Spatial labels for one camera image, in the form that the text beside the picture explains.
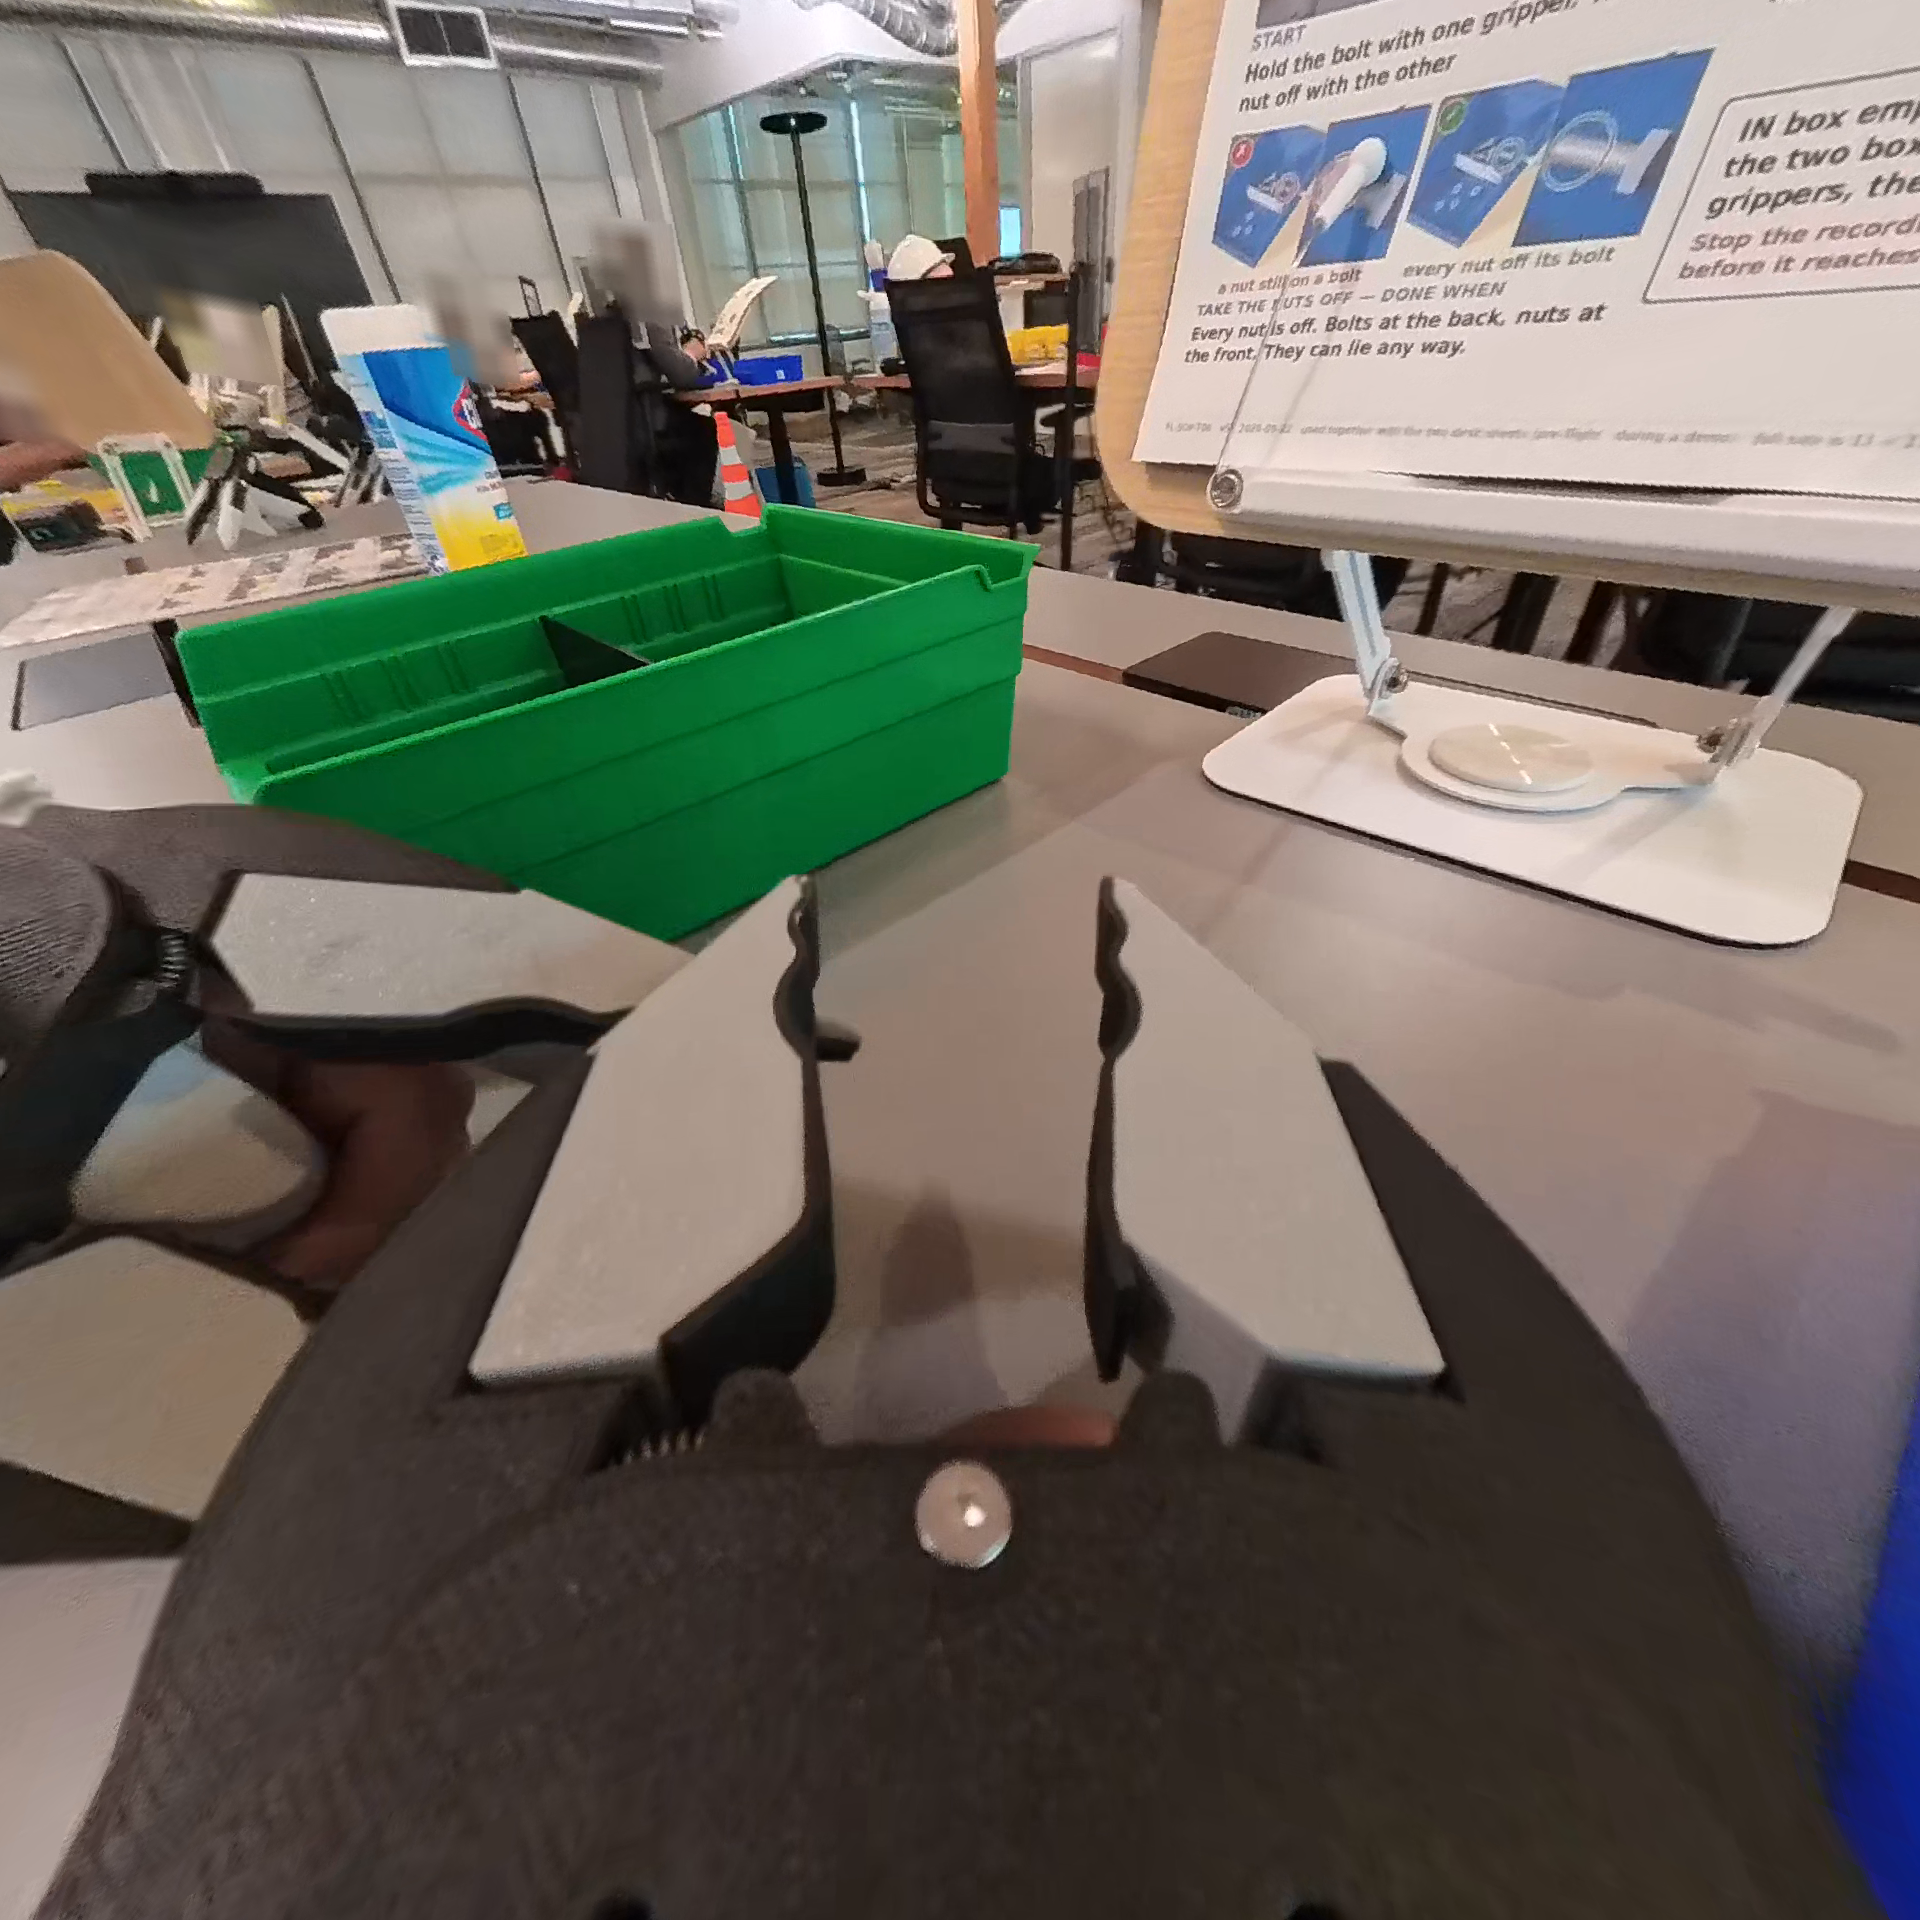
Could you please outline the small green sign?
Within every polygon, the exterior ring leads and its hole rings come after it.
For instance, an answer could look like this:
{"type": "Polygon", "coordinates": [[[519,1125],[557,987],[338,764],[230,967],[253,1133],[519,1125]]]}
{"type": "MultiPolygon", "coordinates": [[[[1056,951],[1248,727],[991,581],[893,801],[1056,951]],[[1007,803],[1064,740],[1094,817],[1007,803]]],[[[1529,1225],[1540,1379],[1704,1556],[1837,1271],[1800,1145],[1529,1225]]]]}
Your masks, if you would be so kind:
{"type": "Polygon", "coordinates": [[[137,544],[180,524],[201,485],[180,445],[164,435],[104,437],[89,451],[86,461],[111,490],[126,533],[137,544]]]}

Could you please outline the black wall screen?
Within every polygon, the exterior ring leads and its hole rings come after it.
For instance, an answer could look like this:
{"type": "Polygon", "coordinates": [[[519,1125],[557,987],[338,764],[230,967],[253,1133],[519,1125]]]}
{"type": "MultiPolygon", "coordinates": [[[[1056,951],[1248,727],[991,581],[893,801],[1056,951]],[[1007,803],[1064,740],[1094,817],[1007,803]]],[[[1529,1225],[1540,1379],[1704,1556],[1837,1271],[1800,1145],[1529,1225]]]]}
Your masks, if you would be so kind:
{"type": "Polygon", "coordinates": [[[160,298],[282,304],[301,332],[377,300],[328,194],[237,175],[86,175],[82,192],[8,189],[39,249],[78,260],[130,316],[160,298]]]}

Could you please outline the black floor lamp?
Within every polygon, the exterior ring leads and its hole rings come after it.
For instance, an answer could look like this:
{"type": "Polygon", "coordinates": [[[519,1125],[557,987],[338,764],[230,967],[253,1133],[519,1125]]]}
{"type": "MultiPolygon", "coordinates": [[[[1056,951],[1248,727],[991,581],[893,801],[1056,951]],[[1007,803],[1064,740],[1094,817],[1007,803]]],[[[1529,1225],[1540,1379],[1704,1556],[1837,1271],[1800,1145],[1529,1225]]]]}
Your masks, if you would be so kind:
{"type": "Polygon", "coordinates": [[[824,316],[824,288],[820,275],[820,255],[818,240],[812,221],[812,202],[808,202],[808,175],[807,175],[807,159],[804,159],[804,140],[824,130],[824,114],[815,111],[780,111],[767,113],[761,116],[758,128],[769,137],[783,137],[791,152],[791,163],[794,171],[794,187],[799,199],[799,226],[801,226],[801,247],[807,260],[807,291],[812,301],[812,319],[814,319],[814,336],[818,345],[818,354],[822,362],[822,417],[826,418],[826,435],[831,445],[831,465],[818,472],[818,485],[822,490],[862,490],[869,485],[865,469],[850,465],[845,455],[840,418],[833,411],[836,400],[833,396],[844,392],[844,378],[836,372],[831,362],[831,344],[824,316]]]}

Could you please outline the person's left hand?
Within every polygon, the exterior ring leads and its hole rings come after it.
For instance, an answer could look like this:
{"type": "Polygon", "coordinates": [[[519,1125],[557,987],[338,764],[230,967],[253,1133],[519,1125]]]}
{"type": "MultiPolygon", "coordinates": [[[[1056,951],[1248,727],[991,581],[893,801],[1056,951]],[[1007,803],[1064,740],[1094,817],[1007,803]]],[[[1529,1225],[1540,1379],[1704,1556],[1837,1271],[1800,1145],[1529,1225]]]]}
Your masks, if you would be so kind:
{"type": "Polygon", "coordinates": [[[223,1027],[205,1028],[201,1045],[321,1153],[308,1212],[253,1250],[278,1281],[354,1281],[468,1153],[473,1085],[455,1065],[310,1060],[223,1027]]]}

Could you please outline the silver air duct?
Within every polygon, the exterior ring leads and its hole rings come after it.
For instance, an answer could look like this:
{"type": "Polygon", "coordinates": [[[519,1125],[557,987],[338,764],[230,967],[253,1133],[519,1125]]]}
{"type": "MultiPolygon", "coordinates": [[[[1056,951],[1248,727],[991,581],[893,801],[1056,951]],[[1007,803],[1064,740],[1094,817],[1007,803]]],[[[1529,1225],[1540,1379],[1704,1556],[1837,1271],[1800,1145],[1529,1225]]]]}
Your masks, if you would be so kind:
{"type": "MultiPolygon", "coordinates": [[[[214,45],[262,45],[282,52],[390,58],[400,63],[383,4],[135,4],[135,2],[4,2],[4,25],[94,35],[130,35],[214,45]]],[[[538,25],[514,27],[486,15],[496,69],[532,75],[656,87],[664,64],[633,51],[612,33],[538,25]]]]}

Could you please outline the printed instruction sheet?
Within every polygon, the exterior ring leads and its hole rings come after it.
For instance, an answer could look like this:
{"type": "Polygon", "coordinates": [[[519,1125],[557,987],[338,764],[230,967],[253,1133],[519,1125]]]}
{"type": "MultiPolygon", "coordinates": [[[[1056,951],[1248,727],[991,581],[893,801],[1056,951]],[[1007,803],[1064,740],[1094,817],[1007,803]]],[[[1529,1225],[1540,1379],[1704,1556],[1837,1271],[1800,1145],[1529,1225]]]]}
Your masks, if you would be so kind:
{"type": "Polygon", "coordinates": [[[1135,458],[1916,500],[1916,2],[1224,4],[1135,458]]]}

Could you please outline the blue plastic bin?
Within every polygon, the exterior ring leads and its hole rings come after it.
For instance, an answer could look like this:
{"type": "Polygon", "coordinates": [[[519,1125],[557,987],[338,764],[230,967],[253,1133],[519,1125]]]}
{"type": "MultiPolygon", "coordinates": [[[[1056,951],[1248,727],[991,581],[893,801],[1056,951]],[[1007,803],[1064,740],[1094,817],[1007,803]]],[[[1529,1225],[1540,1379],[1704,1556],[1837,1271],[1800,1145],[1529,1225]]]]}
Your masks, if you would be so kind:
{"type": "Polygon", "coordinates": [[[1889,1917],[1918,1915],[1918,1573],[1887,1569],[1825,1770],[1840,1834],[1889,1917]]]}

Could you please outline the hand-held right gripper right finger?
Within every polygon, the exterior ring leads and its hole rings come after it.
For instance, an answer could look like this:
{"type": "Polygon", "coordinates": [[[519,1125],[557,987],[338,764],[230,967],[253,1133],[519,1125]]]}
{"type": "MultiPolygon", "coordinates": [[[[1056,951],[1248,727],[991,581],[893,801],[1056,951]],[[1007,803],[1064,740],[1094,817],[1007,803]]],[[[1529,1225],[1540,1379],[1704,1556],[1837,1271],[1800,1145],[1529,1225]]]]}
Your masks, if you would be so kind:
{"type": "Polygon", "coordinates": [[[1304,1031],[1119,879],[1096,887],[1094,984],[1098,1381],[1191,1376],[1234,1442],[1296,1384],[1437,1386],[1442,1351],[1304,1031]]]}

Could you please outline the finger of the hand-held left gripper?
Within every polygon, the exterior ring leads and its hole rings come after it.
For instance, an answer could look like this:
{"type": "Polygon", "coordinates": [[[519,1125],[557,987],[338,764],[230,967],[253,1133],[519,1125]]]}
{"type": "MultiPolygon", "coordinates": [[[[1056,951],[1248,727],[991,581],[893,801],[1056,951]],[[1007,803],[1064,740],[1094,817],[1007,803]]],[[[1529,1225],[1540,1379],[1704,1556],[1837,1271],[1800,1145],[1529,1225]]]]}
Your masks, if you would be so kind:
{"type": "Polygon", "coordinates": [[[818,899],[783,879],[700,951],[534,891],[241,876],[208,936],[208,1013],[316,1059],[585,1049],[642,1069],[857,1056],[818,1016],[818,899]]]}

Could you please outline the wooden board stand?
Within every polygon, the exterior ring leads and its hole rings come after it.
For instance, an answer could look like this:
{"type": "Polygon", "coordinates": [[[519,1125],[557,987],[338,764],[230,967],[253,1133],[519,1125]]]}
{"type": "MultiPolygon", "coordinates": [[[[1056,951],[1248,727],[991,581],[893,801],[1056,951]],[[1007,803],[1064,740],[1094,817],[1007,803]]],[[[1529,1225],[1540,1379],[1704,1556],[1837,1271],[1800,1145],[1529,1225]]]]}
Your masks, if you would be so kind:
{"type": "Polygon", "coordinates": [[[106,291],[56,251],[1,260],[1,396],[32,426],[82,451],[135,439],[191,451],[216,439],[208,413],[106,291]]]}

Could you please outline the white disinfecting wipes canister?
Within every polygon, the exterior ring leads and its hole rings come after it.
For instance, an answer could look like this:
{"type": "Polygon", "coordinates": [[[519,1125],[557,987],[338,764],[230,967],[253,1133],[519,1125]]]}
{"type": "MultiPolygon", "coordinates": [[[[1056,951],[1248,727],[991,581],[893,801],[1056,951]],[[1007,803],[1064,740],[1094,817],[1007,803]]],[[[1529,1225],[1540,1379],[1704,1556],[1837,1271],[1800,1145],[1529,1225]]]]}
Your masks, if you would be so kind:
{"type": "Polygon", "coordinates": [[[473,386],[424,311],[332,307],[319,325],[424,569],[445,576],[522,561],[473,386]]]}

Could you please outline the printed paper strip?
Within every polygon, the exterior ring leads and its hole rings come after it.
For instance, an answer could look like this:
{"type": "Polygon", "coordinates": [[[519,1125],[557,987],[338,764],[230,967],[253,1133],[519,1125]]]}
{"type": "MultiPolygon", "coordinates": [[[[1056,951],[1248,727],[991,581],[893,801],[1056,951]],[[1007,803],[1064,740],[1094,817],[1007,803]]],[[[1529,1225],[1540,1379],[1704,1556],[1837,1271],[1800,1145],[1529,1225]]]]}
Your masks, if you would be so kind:
{"type": "Polygon", "coordinates": [[[406,536],[358,537],[230,561],[119,575],[32,602],[1,629],[7,649],[34,649],[173,619],[265,608],[358,586],[412,581],[424,563],[406,536]]]}

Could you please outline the black office chair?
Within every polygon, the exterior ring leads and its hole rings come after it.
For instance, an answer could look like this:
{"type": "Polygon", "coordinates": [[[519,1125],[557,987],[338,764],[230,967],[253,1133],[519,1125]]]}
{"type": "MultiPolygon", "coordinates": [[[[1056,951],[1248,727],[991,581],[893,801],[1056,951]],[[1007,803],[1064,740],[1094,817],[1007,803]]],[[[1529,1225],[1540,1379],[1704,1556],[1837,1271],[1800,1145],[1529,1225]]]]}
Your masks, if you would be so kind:
{"type": "Polygon", "coordinates": [[[1069,565],[1077,493],[1098,479],[1092,386],[1077,327],[1056,375],[1013,357],[991,276],[893,279],[886,287],[914,426],[918,511],[951,533],[1010,539],[1061,531],[1069,565]]]}

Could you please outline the green plastic bin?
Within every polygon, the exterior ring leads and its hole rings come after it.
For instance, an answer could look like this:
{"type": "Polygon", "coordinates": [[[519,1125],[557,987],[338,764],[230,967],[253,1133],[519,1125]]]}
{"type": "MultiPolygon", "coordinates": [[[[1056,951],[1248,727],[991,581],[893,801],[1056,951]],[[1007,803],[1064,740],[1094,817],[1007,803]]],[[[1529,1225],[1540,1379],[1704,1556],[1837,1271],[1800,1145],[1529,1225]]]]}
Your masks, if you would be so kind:
{"type": "Polygon", "coordinates": [[[701,517],[177,634],[241,803],[676,939],[1005,778],[1028,544],[701,517]],[[553,616],[653,663],[565,688],[553,616]]]}

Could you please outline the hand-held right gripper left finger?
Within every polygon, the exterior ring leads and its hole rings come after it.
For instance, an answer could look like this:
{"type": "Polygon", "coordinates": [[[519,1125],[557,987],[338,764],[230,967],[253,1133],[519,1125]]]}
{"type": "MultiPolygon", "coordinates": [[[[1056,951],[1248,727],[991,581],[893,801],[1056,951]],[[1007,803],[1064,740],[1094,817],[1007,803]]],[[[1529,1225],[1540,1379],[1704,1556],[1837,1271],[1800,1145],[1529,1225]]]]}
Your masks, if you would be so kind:
{"type": "Polygon", "coordinates": [[[481,1388],[708,1410],[831,1317],[818,899],[782,880],[591,1049],[471,1354],[481,1388]]]}

